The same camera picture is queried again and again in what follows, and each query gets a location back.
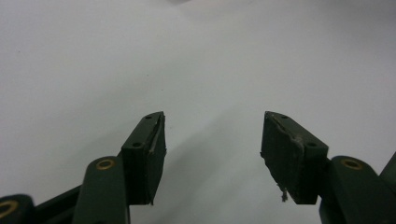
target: white table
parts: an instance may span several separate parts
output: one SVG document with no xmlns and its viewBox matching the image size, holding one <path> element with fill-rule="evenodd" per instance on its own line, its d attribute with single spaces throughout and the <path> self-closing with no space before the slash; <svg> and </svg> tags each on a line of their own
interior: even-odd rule
<svg viewBox="0 0 396 224">
<path fill-rule="evenodd" d="M 133 223 L 319 223 L 281 202 L 265 110 L 380 172 L 396 148 L 389 0 L 0 2 L 0 196 L 42 203 L 166 115 L 154 206 Z"/>
</svg>

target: white surface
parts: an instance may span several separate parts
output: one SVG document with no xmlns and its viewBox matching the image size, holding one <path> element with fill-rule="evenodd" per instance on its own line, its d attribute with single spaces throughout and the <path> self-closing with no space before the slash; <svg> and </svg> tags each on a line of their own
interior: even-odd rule
<svg viewBox="0 0 396 224">
<path fill-rule="evenodd" d="M 79 185 L 166 115 L 154 206 L 133 223 L 319 223 L 259 155 L 265 110 L 377 172 L 396 147 L 391 0 L 0 2 L 0 195 Z"/>
</svg>

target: gray background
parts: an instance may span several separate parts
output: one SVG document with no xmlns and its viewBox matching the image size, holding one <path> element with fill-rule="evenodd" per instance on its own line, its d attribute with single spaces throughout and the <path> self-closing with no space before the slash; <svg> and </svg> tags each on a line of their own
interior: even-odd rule
<svg viewBox="0 0 396 224">
<path fill-rule="evenodd" d="M 396 146 L 391 0 L 0 1 L 0 195 L 79 185 L 163 110 L 168 154 L 133 223 L 319 223 L 281 202 L 265 110 L 380 172 Z"/>
</svg>

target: screw hole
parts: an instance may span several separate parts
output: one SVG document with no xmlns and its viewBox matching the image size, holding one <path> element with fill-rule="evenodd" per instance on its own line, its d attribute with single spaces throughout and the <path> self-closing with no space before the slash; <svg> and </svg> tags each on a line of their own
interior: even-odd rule
<svg viewBox="0 0 396 224">
<path fill-rule="evenodd" d="M 309 146 L 309 147 L 316 147 L 317 146 L 317 144 L 315 144 L 315 143 L 307 143 L 306 145 Z"/>
<path fill-rule="evenodd" d="M 363 168 L 359 162 L 349 159 L 342 160 L 341 163 L 343 163 L 347 168 L 353 170 L 361 170 Z"/>
<path fill-rule="evenodd" d="M 18 208 L 18 202 L 9 200 L 0 203 L 0 218 L 6 217 Z"/>
<path fill-rule="evenodd" d="M 111 167 L 113 167 L 115 164 L 115 162 L 113 160 L 102 160 L 99 161 L 98 163 L 96 163 L 96 169 L 98 170 L 107 170 L 110 169 Z"/>
</svg>

